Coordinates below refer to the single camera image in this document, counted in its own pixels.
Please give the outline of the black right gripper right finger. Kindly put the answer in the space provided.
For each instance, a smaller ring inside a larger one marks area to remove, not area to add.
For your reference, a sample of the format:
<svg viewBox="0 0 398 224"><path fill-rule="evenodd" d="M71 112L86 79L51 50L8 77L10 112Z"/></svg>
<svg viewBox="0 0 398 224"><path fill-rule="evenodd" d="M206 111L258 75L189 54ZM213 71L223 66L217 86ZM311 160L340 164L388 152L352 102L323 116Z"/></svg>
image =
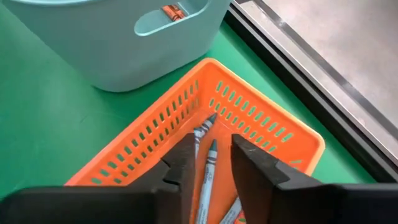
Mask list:
<svg viewBox="0 0 398 224"><path fill-rule="evenodd" d="M397 223L397 184L324 184L239 134L231 167L248 223Z"/></svg>

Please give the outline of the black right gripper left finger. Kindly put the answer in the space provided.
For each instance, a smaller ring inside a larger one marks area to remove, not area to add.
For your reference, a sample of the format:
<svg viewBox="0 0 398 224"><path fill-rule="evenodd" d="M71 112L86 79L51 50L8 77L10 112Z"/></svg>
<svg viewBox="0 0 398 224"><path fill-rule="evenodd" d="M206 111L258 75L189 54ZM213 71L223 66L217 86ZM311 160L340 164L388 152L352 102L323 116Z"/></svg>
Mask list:
<svg viewBox="0 0 398 224"><path fill-rule="evenodd" d="M1 223L188 223L195 137L186 134L125 187L32 187L1 200Z"/></svg>

